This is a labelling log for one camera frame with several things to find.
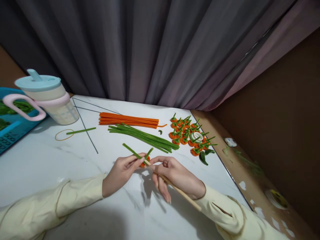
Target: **cardboard wall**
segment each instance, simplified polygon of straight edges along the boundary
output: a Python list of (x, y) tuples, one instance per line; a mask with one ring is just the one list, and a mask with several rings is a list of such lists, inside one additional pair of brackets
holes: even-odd
[(25, 76), (26, 74), (0, 46), (0, 87), (18, 88), (14, 81)]
[(320, 29), (212, 113), (319, 234)]

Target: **long sleeve shirt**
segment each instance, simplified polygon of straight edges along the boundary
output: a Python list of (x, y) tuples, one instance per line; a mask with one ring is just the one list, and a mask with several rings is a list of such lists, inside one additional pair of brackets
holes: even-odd
[[(64, 181), (0, 208), (0, 240), (42, 239), (46, 230), (64, 222), (68, 214), (101, 200), (104, 177)], [(266, 220), (208, 186), (196, 202), (225, 240), (287, 240)]]

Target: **marble surface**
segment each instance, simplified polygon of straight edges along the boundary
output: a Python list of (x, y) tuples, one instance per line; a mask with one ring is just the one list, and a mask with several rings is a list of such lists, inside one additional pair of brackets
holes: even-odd
[[(133, 137), (109, 133), (108, 126), (98, 125), (99, 112), (111, 110), (123, 115), (157, 118), (160, 125), (168, 124), (160, 128), (163, 131), (161, 137), (168, 140), (172, 131), (169, 119), (173, 114), (176, 112), (178, 118), (192, 115), (188, 110), (79, 95), (75, 95), (71, 102), (79, 107), (83, 122), (79, 119), (71, 125), (61, 126), (48, 118), (0, 156), (0, 206), (64, 179), (78, 180), (108, 173), (117, 157), (131, 155), (122, 143), (138, 153), (151, 148)], [(65, 141), (55, 140), (59, 131), (81, 130), (83, 124), (86, 128), (97, 127), (88, 132), (95, 147), (85, 132)], [(160, 136), (159, 129), (137, 128)], [(65, 134), (61, 133), (57, 138), (64, 137)], [(206, 156), (209, 165), (205, 166), (198, 157), (191, 155), (190, 149), (189, 145), (180, 145), (180, 149), (170, 155), (207, 185), (248, 207), (217, 154)], [(151, 158), (158, 155), (168, 154), (154, 149)], [(48, 231), (45, 239), (222, 239), (210, 219), (173, 189), (170, 193), (171, 205), (155, 189), (148, 170), (140, 169), (118, 192), (71, 214), (64, 224)]]

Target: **person's right hand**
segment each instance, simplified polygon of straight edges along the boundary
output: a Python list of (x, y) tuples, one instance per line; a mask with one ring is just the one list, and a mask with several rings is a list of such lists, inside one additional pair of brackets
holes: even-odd
[(205, 195), (206, 187), (203, 182), (179, 163), (178, 160), (165, 156), (158, 156), (150, 160), (151, 164), (156, 162), (161, 162), (162, 164), (152, 165), (149, 168), (153, 171), (152, 180), (166, 202), (171, 203), (171, 196), (168, 192), (167, 183), (159, 175), (166, 176), (193, 200), (202, 198)]

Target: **person's left hand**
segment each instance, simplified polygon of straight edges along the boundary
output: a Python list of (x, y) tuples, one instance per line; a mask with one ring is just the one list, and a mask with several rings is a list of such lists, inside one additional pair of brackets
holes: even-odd
[[(146, 153), (139, 153), (140, 157), (145, 155)], [(122, 188), (141, 163), (143, 163), (143, 159), (137, 159), (135, 155), (119, 157), (102, 182), (102, 196), (104, 198), (109, 197)]]

